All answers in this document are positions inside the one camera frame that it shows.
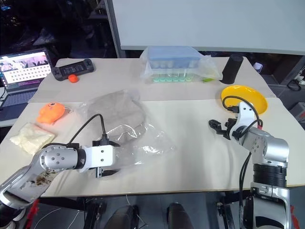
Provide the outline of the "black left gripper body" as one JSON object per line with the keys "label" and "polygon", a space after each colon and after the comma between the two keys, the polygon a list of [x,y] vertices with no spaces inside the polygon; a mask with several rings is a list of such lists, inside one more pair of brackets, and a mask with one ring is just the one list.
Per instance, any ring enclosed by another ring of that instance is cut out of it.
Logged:
{"label": "black left gripper body", "polygon": [[[112,142],[113,141],[111,141],[111,140],[96,140],[96,141],[92,141],[91,145],[92,146],[111,145]],[[102,172],[103,172],[103,169],[101,167],[97,167],[95,169],[96,178],[101,178]]]}

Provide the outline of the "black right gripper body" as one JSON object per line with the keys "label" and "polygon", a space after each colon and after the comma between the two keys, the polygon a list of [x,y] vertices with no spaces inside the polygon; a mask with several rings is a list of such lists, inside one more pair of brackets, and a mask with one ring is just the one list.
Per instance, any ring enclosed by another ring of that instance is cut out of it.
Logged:
{"label": "black right gripper body", "polygon": [[238,126],[237,126],[237,118],[229,118],[225,123],[225,127],[227,128],[224,131],[223,137],[228,140],[236,140],[238,141]]}

